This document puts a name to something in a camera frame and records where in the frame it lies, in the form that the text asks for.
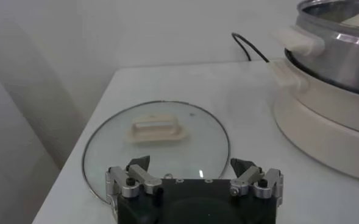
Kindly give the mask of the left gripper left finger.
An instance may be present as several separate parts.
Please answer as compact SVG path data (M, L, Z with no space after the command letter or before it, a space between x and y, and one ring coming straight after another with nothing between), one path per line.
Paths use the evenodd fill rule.
M119 166L109 167L105 173L105 192L124 198L135 198L141 190L149 195L157 193L162 187L162 180L148 173L150 156L130 160L125 169Z

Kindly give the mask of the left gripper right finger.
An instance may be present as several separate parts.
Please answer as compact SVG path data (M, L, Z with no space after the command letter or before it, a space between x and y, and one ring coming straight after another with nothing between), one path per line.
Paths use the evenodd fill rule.
M247 195L250 190L260 199L283 198L284 176L279 169L266 172L252 161L232 158L230 165L236 178L230 180L230 194L234 197Z

